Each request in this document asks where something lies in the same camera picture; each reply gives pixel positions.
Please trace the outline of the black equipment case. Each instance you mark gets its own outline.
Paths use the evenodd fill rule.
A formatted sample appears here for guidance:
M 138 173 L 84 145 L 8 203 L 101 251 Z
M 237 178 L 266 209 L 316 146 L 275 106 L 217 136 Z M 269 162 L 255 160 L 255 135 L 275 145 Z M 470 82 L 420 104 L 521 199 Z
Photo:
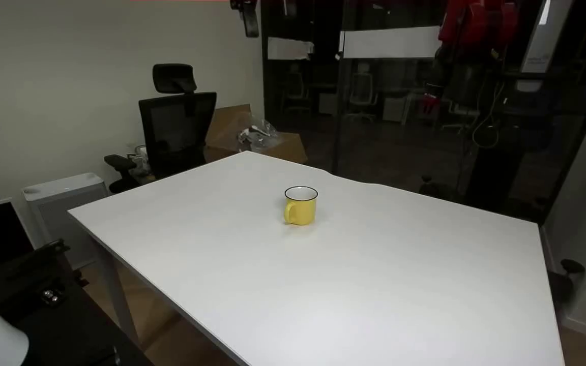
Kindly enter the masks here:
M 28 339 L 22 366 L 153 366 L 81 288 L 67 247 L 35 248 L 10 199 L 0 199 L 0 316 Z

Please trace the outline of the white radiator heater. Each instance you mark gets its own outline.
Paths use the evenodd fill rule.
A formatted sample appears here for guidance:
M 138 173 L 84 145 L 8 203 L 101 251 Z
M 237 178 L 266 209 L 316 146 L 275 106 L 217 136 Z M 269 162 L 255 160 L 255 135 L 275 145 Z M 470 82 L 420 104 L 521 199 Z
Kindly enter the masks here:
M 93 173 L 71 175 L 28 185 L 22 189 L 22 196 L 43 245 L 62 243 L 67 247 L 67 263 L 72 268 L 81 268 L 98 261 L 96 245 L 69 216 L 69 212 L 108 196 L 101 178 Z

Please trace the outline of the red robot in background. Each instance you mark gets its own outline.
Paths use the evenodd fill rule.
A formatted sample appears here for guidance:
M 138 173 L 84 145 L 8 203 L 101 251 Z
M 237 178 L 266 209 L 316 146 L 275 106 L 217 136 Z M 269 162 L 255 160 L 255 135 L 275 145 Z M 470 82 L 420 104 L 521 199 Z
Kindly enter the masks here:
M 420 109 L 435 113 L 447 101 L 451 109 L 478 110 L 494 84 L 498 53 L 513 42 L 517 26 L 514 0 L 447 0 Z

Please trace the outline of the brown cardboard box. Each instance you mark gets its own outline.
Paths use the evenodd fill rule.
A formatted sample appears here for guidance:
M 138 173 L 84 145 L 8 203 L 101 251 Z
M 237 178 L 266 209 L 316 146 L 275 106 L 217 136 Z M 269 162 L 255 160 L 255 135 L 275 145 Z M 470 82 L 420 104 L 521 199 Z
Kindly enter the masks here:
M 207 162 L 234 152 L 261 152 L 304 162 L 306 152 L 297 133 L 280 133 L 249 110 L 247 104 L 217 109 L 211 116 L 203 156 Z

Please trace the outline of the black office chair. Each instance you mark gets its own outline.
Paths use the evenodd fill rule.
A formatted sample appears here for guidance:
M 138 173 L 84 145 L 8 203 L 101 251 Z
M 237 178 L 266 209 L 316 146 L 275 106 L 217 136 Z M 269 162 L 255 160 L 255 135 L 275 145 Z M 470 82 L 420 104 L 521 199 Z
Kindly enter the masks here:
M 198 94 L 186 64 L 154 64 L 153 86 L 158 97 L 138 101 L 150 175 L 162 179 L 203 164 L 217 94 Z

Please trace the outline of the crumpled clear plastic wrap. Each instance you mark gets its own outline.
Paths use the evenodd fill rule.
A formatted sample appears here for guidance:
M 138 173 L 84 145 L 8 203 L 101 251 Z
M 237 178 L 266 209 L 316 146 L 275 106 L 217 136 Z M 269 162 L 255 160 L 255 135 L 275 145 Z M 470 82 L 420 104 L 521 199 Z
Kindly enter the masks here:
M 280 145 L 280 135 L 275 126 L 271 126 L 266 120 L 261 124 L 247 124 L 241 129 L 235 136 L 235 142 L 241 151 L 266 151 Z

